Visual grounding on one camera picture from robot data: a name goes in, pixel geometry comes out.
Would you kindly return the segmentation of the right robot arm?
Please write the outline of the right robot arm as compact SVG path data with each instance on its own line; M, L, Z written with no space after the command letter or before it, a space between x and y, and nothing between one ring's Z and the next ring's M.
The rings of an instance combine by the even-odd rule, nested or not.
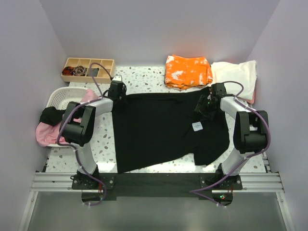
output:
M268 114L250 108L232 95L202 95L194 112L205 119L212 119L216 114L225 112L235 121L234 148L218 167L221 173L214 177L215 185L220 189L226 189L231 184L231 176L239 175L248 159L268 149L270 144Z

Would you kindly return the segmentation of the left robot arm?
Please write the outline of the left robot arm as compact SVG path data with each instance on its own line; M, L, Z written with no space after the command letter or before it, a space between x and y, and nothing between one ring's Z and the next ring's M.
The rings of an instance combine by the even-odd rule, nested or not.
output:
M95 119L105 113L110 113L116 103L126 97L126 85L120 80L111 81L109 89L98 99L77 103L69 102L60 125L59 146L71 147L75 152L79 173L84 174L83 184L89 189L96 188L100 177L95 174L98 166L94 161L90 140L94 133Z

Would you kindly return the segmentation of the black t-shirt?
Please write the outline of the black t-shirt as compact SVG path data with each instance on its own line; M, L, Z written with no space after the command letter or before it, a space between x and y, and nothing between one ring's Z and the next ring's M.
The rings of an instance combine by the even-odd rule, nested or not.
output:
M186 93L140 93L113 107L118 173L193 154L197 166L209 165L227 151L230 139L224 113L195 114L209 88Z

